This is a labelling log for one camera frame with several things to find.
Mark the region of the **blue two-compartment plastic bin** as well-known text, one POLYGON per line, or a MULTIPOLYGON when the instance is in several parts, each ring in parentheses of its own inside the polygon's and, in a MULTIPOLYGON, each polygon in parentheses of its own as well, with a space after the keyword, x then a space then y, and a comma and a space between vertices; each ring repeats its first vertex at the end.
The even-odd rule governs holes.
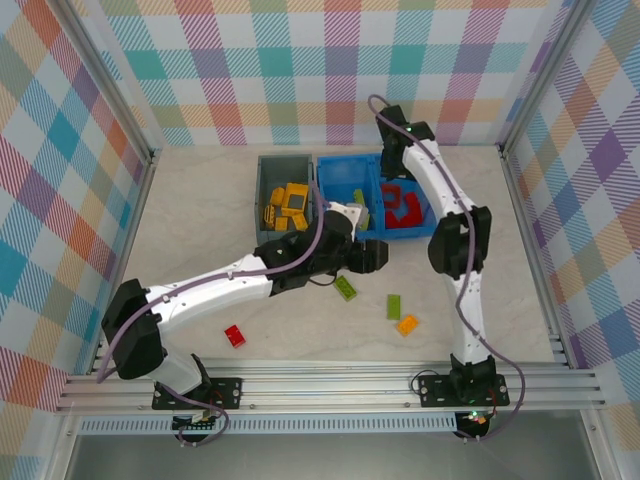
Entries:
MULTIPOLYGON (((437 221, 425 194, 415 181, 404 178, 386 180, 381 175, 380 158, 379 153, 318 158, 317 178, 321 194, 328 201, 348 204, 356 203, 353 193, 356 189, 362 190, 369 217, 365 226, 356 232, 356 237, 360 240, 390 241, 432 236, 437 221), (413 192, 418 196, 423 212, 423 223, 420 226, 399 229, 386 227, 386 209, 380 189, 384 183, 398 184, 404 195, 413 192)), ((396 210, 398 217, 404 214, 404 209, 396 210)))

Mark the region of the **red angled lego piece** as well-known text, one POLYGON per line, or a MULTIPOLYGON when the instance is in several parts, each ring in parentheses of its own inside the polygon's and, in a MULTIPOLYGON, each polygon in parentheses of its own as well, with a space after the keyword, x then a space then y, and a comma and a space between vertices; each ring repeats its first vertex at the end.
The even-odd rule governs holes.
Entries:
POLYGON ((418 196, 410 192, 398 198, 391 208, 385 210, 385 223, 389 229, 413 228, 423 223, 423 212, 418 196), (404 209, 402 217, 396 215, 396 210, 404 209))

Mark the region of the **grey plastic bin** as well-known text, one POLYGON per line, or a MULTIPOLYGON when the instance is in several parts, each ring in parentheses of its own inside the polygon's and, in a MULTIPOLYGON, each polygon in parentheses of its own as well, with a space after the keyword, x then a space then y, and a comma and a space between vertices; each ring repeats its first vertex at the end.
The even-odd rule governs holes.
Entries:
POLYGON ((288 183, 311 185, 315 181, 310 154, 259 155, 254 201, 256 239, 259 245, 280 238, 284 232, 269 229, 264 221, 264 209, 277 187, 288 183))

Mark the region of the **small left circuit board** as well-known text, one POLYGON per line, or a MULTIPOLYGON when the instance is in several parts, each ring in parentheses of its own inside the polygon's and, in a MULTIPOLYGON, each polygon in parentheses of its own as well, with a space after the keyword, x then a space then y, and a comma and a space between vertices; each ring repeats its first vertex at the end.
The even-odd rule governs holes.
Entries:
POLYGON ((178 415, 172 418, 171 429, 179 431, 213 431, 216 426, 216 417, 203 417, 202 415, 178 415))

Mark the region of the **orange lego window frame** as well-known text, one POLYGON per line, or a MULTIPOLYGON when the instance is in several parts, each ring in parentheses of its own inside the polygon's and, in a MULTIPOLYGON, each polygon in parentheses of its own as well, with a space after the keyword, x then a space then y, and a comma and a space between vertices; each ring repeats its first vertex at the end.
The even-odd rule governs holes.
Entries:
POLYGON ((303 213, 307 207, 309 186, 300 183, 288 183, 285 188, 281 213, 283 216, 292 217, 303 213))

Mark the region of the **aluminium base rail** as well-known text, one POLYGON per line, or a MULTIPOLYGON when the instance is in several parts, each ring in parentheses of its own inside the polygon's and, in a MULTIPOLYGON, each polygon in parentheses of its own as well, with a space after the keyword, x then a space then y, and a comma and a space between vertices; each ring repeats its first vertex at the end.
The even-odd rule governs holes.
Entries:
MULTIPOLYGON (((409 385, 423 370, 416 362, 337 362, 207 359, 212 377, 243 381, 242 413, 396 412, 419 408, 409 385)), ((501 364, 512 401, 524 400, 529 411, 600 409, 606 400, 591 370, 556 363, 529 363, 518 370, 501 364)), ((109 415, 148 413, 154 386, 150 379, 97 383, 93 375, 67 380, 57 413, 109 415)))

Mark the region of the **aluminium upright frame post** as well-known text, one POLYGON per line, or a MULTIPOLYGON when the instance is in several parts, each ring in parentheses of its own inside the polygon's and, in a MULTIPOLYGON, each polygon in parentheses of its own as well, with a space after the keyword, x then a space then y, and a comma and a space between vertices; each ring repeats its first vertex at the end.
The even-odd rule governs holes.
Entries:
POLYGON ((537 22, 524 64, 505 97, 496 146, 504 153, 513 149, 531 121, 542 97, 556 78, 583 25, 598 0, 549 0, 537 22))
POLYGON ((167 145, 100 0, 49 0, 135 148, 153 161, 167 145))

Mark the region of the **aluminium side rail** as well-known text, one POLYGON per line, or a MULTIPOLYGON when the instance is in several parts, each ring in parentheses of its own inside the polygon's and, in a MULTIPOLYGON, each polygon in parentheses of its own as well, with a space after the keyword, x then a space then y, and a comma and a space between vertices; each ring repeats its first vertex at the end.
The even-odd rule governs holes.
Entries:
POLYGON ((564 326, 559 316, 555 296, 550 283, 545 276, 542 256, 539 252, 533 227, 527 217, 524 198, 519 190, 516 175, 514 174, 509 162, 508 154, 501 149, 498 149, 498 153, 525 254, 531 270, 538 301, 541 307, 542 316, 549 335, 554 361, 567 368, 575 368, 575 358, 571 351, 571 347, 567 344, 564 326))

